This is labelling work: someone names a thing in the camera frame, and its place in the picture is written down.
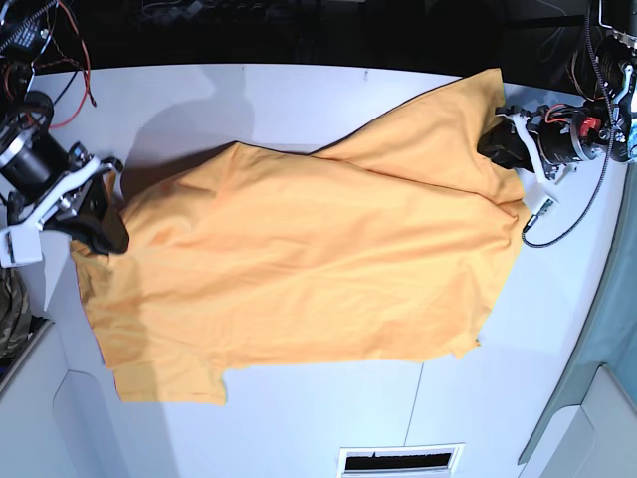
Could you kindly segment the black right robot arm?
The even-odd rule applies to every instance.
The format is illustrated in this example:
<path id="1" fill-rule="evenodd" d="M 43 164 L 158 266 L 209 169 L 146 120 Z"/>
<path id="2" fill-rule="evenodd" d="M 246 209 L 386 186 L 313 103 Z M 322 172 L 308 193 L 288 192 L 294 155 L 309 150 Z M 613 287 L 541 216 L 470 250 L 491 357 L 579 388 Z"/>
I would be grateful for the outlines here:
<path id="1" fill-rule="evenodd" d="M 41 261 L 41 234 L 55 231 L 95 254 L 122 254 L 128 233 L 105 179 L 123 170 L 77 142 L 64 149 L 52 137 L 55 103 L 35 91 L 36 63 L 54 38 L 56 17 L 74 16 L 63 1 L 1 4 L 1 265 Z"/>

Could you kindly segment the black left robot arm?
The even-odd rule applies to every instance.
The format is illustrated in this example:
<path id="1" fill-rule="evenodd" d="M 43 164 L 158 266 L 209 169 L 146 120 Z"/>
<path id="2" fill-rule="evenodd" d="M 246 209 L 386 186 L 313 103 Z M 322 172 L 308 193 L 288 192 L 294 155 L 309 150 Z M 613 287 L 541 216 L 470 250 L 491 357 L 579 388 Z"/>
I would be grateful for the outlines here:
<path id="1" fill-rule="evenodd" d="M 543 171 L 604 156 L 636 160 L 636 3 L 600 1 L 584 27 L 583 53 L 567 72 L 583 104 L 498 108 L 502 119 L 478 142 L 479 154 L 506 168 Z"/>

